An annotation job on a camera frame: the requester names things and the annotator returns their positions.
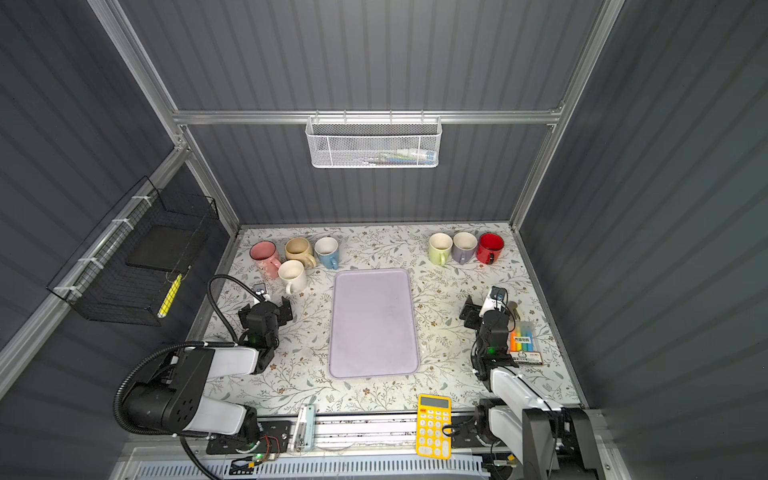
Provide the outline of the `lavender mug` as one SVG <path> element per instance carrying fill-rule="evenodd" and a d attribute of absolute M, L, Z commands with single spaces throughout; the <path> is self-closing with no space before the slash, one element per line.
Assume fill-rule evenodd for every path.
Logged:
<path fill-rule="evenodd" d="M 453 236 L 452 259 L 459 264 L 471 261 L 477 250 L 478 240 L 469 232 L 458 232 Z"/>

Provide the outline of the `blue mug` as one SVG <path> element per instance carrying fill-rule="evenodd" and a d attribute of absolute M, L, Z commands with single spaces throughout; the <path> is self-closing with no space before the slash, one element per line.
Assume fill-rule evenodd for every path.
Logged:
<path fill-rule="evenodd" d="M 340 261 L 339 242 L 330 236 L 318 239 L 314 250 L 319 262 L 327 269 L 338 270 Z"/>

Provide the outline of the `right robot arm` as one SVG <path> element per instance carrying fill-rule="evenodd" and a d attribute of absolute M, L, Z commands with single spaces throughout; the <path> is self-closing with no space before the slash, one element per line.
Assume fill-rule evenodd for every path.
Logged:
<path fill-rule="evenodd" d="M 482 304 L 465 301 L 459 314 L 475 333 L 470 365 L 493 395 L 475 408 L 478 438 L 504 444 L 515 457 L 514 479 L 604 479 L 606 477 L 588 414 L 549 399 L 524 379 L 509 335 L 520 325 L 517 304 L 492 287 Z"/>

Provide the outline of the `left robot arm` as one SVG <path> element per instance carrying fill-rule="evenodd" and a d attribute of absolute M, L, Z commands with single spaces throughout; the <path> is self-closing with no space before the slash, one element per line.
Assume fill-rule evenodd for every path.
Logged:
<path fill-rule="evenodd" d="M 213 295 L 213 283 L 229 281 L 251 298 L 237 311 L 237 332 Z M 136 435 L 222 438 L 242 452 L 265 445 L 268 438 L 254 407 L 205 395 L 208 381 L 227 376 L 263 373 L 280 346 L 279 329 L 294 319 L 290 300 L 275 302 L 264 291 L 227 274 L 207 282 L 206 299 L 222 321 L 228 341 L 186 341 L 163 347 L 142 359 L 122 380 L 113 397 L 117 424 Z"/>

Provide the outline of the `green mug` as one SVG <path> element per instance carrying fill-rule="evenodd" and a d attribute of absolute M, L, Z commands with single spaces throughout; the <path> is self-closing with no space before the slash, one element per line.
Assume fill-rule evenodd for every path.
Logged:
<path fill-rule="evenodd" d="M 434 233 L 428 242 L 428 259 L 434 265 L 445 266 L 451 258 L 453 239 L 446 233 Z"/>

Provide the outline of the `pink ghost mug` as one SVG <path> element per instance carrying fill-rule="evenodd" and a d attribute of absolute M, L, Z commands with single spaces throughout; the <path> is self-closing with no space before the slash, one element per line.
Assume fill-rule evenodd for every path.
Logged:
<path fill-rule="evenodd" d="M 274 280 L 278 277 L 282 262 L 275 243 L 271 241 L 258 242 L 250 248 L 249 255 L 266 278 Z"/>

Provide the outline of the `red mug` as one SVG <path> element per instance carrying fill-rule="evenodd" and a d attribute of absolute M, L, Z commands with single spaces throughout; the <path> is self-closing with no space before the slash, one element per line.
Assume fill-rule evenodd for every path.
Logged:
<path fill-rule="evenodd" d="M 476 250 L 476 258 L 485 265 L 492 265 L 499 260 L 505 246 L 504 239 L 494 233 L 480 236 Z"/>

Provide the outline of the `white mug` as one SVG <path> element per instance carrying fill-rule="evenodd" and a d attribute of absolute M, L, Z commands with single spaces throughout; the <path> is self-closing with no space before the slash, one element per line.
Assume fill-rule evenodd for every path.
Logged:
<path fill-rule="evenodd" d="M 299 260 L 287 260 L 278 269 L 278 276 L 285 284 L 287 295 L 301 293 L 307 288 L 307 275 L 303 263 Z"/>

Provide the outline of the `beige speckled mug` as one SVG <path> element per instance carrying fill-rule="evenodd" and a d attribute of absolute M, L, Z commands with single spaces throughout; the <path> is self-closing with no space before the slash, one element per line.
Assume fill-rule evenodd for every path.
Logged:
<path fill-rule="evenodd" d="M 289 240 L 285 245 L 285 255 L 287 260 L 301 262 L 305 269 L 317 266 L 312 245 L 306 238 L 296 237 Z"/>

